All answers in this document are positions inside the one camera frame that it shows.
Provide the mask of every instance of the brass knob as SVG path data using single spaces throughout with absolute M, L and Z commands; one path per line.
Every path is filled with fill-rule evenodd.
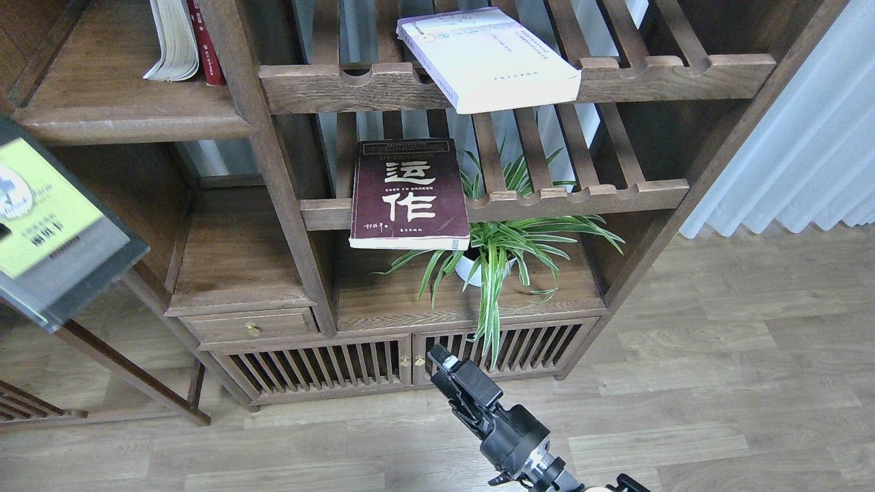
M 253 336 L 258 338 L 262 334 L 262 329 L 257 327 L 255 323 L 247 323 L 246 331 L 249 332 L 249 336 Z

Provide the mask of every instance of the red book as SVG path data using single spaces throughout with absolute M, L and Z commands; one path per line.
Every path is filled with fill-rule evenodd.
M 210 40 L 210 33 L 207 31 L 207 25 L 204 24 L 204 18 L 200 15 L 198 3 L 199 0 L 188 0 L 188 11 L 192 14 L 192 25 L 194 26 L 194 38 L 198 41 L 200 64 L 204 66 L 206 84 L 220 86 L 225 83 L 225 76 L 222 75 L 219 57 L 216 56 L 213 41 Z
M 471 238 L 449 138 L 359 142 L 349 245 L 467 250 Z

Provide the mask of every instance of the white book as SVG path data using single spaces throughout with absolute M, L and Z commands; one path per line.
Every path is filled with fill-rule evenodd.
M 186 0 L 150 0 L 161 58 L 143 75 L 150 81 L 184 81 L 198 72 L 200 54 Z
M 403 18 L 396 32 L 459 114 L 578 98 L 580 70 L 497 7 Z

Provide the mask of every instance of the book cover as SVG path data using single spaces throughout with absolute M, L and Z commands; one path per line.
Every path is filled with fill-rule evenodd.
M 204 67 L 206 84 L 208 86 L 224 85 L 225 75 L 221 71 L 219 57 L 216 56 L 216 50 L 213 48 L 207 24 L 204 23 L 204 18 L 200 15 L 200 0 L 188 0 L 188 10 L 192 15 L 194 37 L 198 40 L 200 64 Z
M 451 139 L 359 142 L 349 245 L 467 250 L 471 232 Z
M 148 246 L 8 117 L 0 118 L 0 298 L 53 332 Z
M 17 278 L 103 214 L 23 139 L 0 146 L 0 271 Z
M 396 33 L 459 114 L 578 97 L 580 70 L 497 7 L 402 18 Z

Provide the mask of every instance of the robotic arm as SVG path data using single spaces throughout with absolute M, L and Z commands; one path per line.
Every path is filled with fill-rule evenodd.
M 499 475 L 489 485 L 518 481 L 530 492 L 649 492 L 625 474 L 617 485 L 590 487 L 565 470 L 562 458 L 550 454 L 550 431 L 520 404 L 505 410 L 503 395 L 471 361 L 460 361 L 442 345 L 429 351 L 439 369 L 431 381 L 449 400 L 452 412 L 480 439 L 480 452 Z

